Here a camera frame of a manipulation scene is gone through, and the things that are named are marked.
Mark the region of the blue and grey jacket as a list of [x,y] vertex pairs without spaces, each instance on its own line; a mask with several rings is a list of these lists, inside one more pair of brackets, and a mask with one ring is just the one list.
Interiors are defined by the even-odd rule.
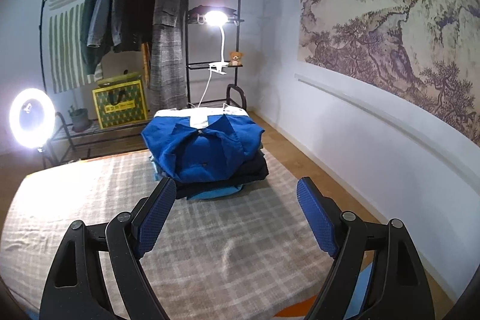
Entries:
[[215,114],[210,108],[162,110],[142,131],[154,156],[182,149],[218,150],[225,154],[252,154],[260,148],[264,129],[244,110],[234,107]]

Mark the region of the pile of dark blue clothes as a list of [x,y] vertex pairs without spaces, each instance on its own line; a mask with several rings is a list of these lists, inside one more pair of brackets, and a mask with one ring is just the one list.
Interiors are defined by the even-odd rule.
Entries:
[[154,178],[173,180],[176,199],[215,199],[240,192],[245,185],[267,177],[269,169],[262,149],[252,154],[182,149],[149,159]]

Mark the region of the black metal clothes rack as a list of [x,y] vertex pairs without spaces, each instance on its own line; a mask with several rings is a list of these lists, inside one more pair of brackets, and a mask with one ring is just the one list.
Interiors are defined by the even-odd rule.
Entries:
[[[190,82],[190,73],[195,69],[188,70],[188,65],[191,65],[190,56],[189,56],[189,34],[188,29],[192,24],[197,24],[198,13],[203,9],[202,7],[197,7],[194,10],[189,8],[189,1],[185,2],[185,15],[184,15],[184,24],[183,24],[183,59],[185,62],[185,80],[186,80],[186,95],[187,95],[187,105],[191,104],[191,82]],[[41,8],[45,11],[49,11],[47,0],[42,0]],[[41,58],[48,58],[49,48],[48,48],[48,19],[41,18],[39,23],[39,45],[40,45],[40,56]],[[145,105],[147,109],[147,121],[151,118],[152,110],[149,105],[149,82],[150,82],[150,65],[151,65],[151,47],[152,40],[147,43],[143,43],[139,49],[143,56],[143,72],[136,79],[139,79],[143,84],[144,94],[145,94]],[[111,50],[107,53],[115,52],[114,48],[111,47]],[[52,89],[52,80],[50,72],[50,63],[41,66],[41,76],[43,82],[43,88],[46,93],[54,93]],[[119,83],[128,82],[128,80],[121,80]],[[93,90],[96,88],[107,87],[104,82],[104,78],[89,84],[92,86]],[[96,142],[96,134],[102,133],[104,141],[116,141],[116,131],[121,130],[126,137],[136,136],[139,132],[140,126],[143,126],[147,123],[143,121],[136,124],[127,124],[118,127],[111,127],[107,129],[101,129],[97,120],[97,114],[95,119],[90,120],[90,126],[83,132],[78,132],[78,135],[83,138],[83,146],[89,147]]]

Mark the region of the plaid bed cover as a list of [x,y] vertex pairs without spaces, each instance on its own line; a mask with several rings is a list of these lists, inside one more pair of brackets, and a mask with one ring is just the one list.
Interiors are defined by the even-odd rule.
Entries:
[[[235,196],[177,201],[142,267],[171,319],[270,319],[322,287],[321,251],[296,197],[297,180],[272,154],[268,176]],[[38,310],[47,274],[71,222],[105,223],[155,188],[145,152],[27,175],[1,235],[1,276]]]

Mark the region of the small potted plant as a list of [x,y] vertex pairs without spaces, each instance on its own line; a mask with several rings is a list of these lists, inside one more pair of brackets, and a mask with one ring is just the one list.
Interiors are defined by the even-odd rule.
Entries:
[[74,132],[83,132],[89,128],[90,120],[86,108],[75,108],[74,106],[70,106],[68,113],[72,120],[72,129]]

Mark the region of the yellow green gift bag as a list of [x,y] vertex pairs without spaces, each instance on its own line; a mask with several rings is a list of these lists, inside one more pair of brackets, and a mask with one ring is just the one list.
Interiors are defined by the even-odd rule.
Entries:
[[147,121],[143,82],[139,79],[92,91],[101,129]]

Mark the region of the grey plaid hanging coat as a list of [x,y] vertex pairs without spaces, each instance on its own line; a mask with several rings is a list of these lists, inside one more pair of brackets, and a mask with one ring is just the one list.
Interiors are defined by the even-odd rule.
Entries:
[[183,24],[186,0],[155,0],[149,105],[156,112],[187,105]]

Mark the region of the dark green hanging jacket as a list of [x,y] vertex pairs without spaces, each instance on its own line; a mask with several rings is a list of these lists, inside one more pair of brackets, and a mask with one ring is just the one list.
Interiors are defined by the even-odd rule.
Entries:
[[88,76],[96,73],[98,65],[112,47],[110,31],[105,29],[106,17],[100,19],[100,28],[97,28],[97,15],[97,0],[85,0],[80,21],[80,54]]

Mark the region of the teddy bear toy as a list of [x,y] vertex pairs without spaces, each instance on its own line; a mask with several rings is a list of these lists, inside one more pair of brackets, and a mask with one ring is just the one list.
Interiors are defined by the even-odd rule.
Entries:
[[230,67],[241,67],[243,53],[238,51],[232,51],[229,54],[229,66]]

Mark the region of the white clip lamp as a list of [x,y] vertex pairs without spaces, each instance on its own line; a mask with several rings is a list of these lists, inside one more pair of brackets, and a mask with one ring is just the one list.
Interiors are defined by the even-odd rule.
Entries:
[[203,8],[197,16],[198,25],[206,25],[212,32],[216,31],[216,49],[210,49],[210,60],[203,62],[191,63],[188,70],[206,70],[208,73],[204,89],[200,98],[194,106],[200,108],[205,101],[206,95],[210,89],[213,76],[225,76],[228,62],[225,60],[225,31],[224,26],[228,23],[229,17],[227,13],[219,7]]

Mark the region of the blue denim hanging jacket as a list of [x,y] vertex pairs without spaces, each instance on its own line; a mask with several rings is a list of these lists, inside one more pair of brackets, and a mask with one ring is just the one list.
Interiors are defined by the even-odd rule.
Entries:
[[110,31],[114,51],[138,50],[130,28],[127,0],[97,0],[97,8],[97,28],[100,28],[100,19],[105,16],[105,29]]

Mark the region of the landscape painting wall mural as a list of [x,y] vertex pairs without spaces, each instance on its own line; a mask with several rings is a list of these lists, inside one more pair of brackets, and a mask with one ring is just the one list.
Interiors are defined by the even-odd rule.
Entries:
[[479,140],[479,0],[300,0],[298,59]]

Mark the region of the green striped wall hanging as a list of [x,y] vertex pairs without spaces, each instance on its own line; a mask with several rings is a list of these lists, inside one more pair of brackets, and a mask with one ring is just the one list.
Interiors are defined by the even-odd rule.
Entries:
[[80,23],[85,0],[47,0],[48,48],[54,93],[63,93],[103,78],[103,67],[86,71],[80,49]]

